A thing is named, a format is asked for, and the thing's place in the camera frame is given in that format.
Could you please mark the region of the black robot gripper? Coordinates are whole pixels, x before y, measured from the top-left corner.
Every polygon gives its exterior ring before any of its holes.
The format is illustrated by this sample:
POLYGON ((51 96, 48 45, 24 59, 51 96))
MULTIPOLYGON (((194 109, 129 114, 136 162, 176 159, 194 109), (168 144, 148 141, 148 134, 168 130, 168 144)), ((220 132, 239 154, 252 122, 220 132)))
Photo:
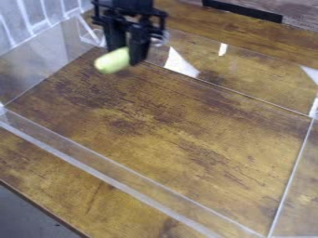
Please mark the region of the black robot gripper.
POLYGON ((92 23, 103 26, 108 51, 127 45, 129 29, 129 64, 135 66, 148 55, 149 36, 163 34, 168 14, 154 6, 154 0, 91 0, 92 23))

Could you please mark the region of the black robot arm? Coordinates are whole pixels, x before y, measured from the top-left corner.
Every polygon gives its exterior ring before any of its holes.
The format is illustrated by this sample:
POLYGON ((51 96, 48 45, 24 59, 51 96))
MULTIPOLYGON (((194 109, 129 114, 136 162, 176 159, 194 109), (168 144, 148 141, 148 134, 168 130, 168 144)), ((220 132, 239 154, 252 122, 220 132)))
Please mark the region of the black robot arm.
POLYGON ((154 6, 154 0, 92 0, 92 23, 103 28, 111 53, 128 49, 128 63, 147 59, 151 40, 167 40, 168 14, 154 6))

